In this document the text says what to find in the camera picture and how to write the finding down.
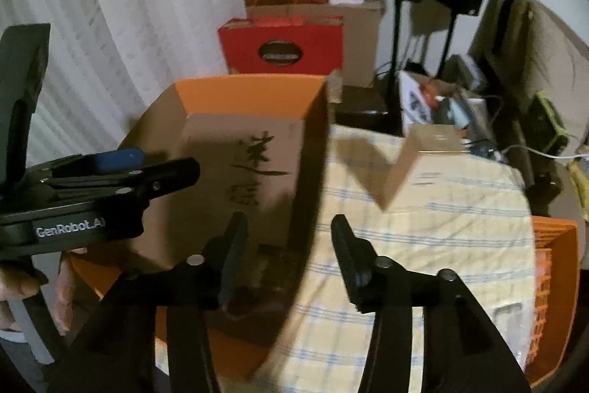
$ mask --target orange box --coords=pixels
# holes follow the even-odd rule
[[[324,77],[179,80],[148,108],[121,147],[141,148],[154,162],[193,156],[200,179],[154,199],[140,237],[90,248],[84,260],[75,260],[76,271],[103,296],[121,269],[171,268],[222,234],[233,212],[245,212],[250,240],[238,280],[241,290],[254,291],[257,304],[247,315],[207,315],[207,325],[217,373],[251,376],[298,290],[316,224],[328,132]],[[264,308],[264,302],[273,307]],[[160,309],[160,342],[166,340],[164,318]]]

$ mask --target orange basket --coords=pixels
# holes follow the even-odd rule
[[[536,242],[535,323],[525,376],[534,387],[562,362],[579,285],[576,223],[532,217]]]

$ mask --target speaker stand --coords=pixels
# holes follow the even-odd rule
[[[448,27],[448,34],[446,35],[446,44],[444,44],[442,58],[440,59],[440,67],[438,67],[438,73],[436,74],[436,77],[440,77],[442,75],[442,71],[444,70],[444,65],[446,64],[448,51],[450,50],[450,44],[452,43],[452,36],[454,35],[454,27],[456,26],[457,17],[458,15],[456,14],[456,12],[452,11],[450,14],[450,26]]]
[[[393,32],[393,53],[391,54],[391,69],[387,79],[387,105],[390,107],[395,84],[395,72],[397,71],[397,57],[399,54],[399,35],[401,33],[401,4],[402,0],[393,0],[395,6],[395,24]]]

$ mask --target screw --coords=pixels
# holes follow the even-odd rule
[[[197,267],[198,265],[202,265],[204,263],[204,257],[199,254],[191,255],[186,259],[186,263],[193,267]]]
[[[440,271],[438,271],[438,277],[443,278],[447,281],[454,281],[458,278],[458,275],[454,270],[441,269]]]
[[[385,257],[384,255],[379,255],[378,257],[376,257],[374,265],[376,265],[380,269],[387,269],[391,265],[393,265],[393,261],[390,258]]]

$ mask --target tablecloth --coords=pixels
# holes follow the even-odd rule
[[[388,135],[332,127],[313,248],[295,304],[254,378],[248,383],[220,379],[226,393],[357,391],[374,315],[357,313],[348,301],[331,244],[330,224],[338,213],[379,255],[408,270],[456,270],[523,365],[533,323],[535,254],[518,174],[463,155],[454,168],[444,169],[437,188],[413,204],[396,199],[383,212],[372,189],[402,143]],[[163,356],[158,353],[167,369]],[[422,310],[414,308],[411,393],[420,391],[422,356]]]

